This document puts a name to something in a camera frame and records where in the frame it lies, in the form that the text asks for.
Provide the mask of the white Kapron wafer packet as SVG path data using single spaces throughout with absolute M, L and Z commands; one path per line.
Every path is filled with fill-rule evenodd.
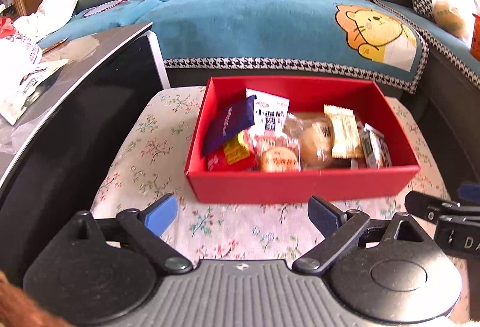
M 381 169 L 393 166 L 383 133 L 371 125 L 365 124 L 359 135 L 368 168 Z

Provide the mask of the yellow red snack packet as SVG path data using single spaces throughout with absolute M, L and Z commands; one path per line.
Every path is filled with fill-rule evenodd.
M 243 131 L 207 156 L 207 169 L 210 172 L 246 171 L 257 165 L 256 153 Z

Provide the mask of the white spicy gluten strip packet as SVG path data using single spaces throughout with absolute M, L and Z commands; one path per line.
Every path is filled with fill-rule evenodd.
M 282 133 L 287 120 L 290 100 L 267 92 L 246 89 L 246 97 L 254 96 L 254 125 L 256 135 Z

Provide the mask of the purple wafer biscuit packet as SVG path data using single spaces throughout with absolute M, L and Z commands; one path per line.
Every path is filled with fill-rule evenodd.
M 255 95 L 246 97 L 222 111 L 220 115 L 214 119 L 203 142 L 203 156 L 215 151 L 235 137 L 237 133 L 255 124 L 255 100 Z

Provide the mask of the floral tablecloth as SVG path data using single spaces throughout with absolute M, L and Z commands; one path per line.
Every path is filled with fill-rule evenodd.
M 205 88 L 156 94 L 122 143 L 95 196 L 96 218 L 145 209 L 166 193 L 179 208 L 163 240 L 187 258 L 285 259 L 293 262 L 322 241 L 306 204 L 199 203 L 184 175 Z

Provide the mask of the beige wrapped biscuit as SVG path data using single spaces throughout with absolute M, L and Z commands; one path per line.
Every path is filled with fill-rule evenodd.
M 324 106 L 334 130 L 333 158 L 352 159 L 364 156 L 356 117 L 351 109 L 337 106 Z

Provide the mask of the clear wrapped brown bun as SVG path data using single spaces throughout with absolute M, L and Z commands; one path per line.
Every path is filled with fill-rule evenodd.
M 304 170 L 321 170 L 331 166 L 335 134 L 328 116 L 323 113 L 289 113 L 283 131 L 298 139 Z

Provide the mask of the clear wrapped round pastry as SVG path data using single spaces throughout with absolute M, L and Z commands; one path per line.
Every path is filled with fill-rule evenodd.
M 247 130 L 258 165 L 254 170 L 264 173 L 299 172 L 300 143 L 299 140 L 282 132 L 278 135 L 256 135 L 251 128 Z

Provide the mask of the black glass coffee table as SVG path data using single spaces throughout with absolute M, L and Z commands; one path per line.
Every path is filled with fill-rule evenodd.
M 91 207 L 140 113 L 169 85 L 150 23 L 71 40 L 49 55 L 65 65 L 20 118 L 17 152 L 1 155 L 1 270 L 16 285 Z

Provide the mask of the red cardboard box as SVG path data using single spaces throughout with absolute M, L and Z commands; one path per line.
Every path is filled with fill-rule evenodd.
M 232 76 L 208 82 L 185 177 L 203 203 L 277 204 L 395 195 L 419 169 L 374 82 Z

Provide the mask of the orange plastic basket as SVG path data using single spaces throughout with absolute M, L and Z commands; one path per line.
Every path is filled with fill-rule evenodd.
M 480 60 L 480 16 L 478 14 L 473 14 L 473 17 L 473 36 L 470 46 L 470 53 L 474 58 Z

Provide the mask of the white red plastic bag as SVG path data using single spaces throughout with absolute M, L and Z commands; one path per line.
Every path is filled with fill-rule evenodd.
M 1 17 L 1 116 L 14 125 L 26 110 L 27 99 L 68 59 L 41 62 L 37 43 L 18 32 L 11 19 Z

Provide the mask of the teal lion sofa cover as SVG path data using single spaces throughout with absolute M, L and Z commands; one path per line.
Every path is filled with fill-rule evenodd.
M 479 83 L 462 40 L 382 0 L 115 0 L 79 11 L 41 46 L 144 22 L 170 69 L 303 70 L 412 93 L 435 51 Z

